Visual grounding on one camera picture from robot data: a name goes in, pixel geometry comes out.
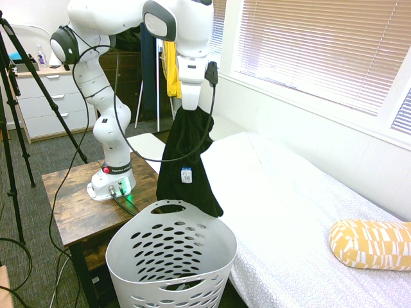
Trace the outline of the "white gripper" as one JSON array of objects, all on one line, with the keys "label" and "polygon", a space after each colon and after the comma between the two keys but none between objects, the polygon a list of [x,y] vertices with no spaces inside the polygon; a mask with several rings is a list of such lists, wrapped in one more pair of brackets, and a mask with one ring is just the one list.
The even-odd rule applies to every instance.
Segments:
[{"label": "white gripper", "polygon": [[198,107],[202,84],[182,82],[180,87],[182,108],[189,111],[196,110]]}]

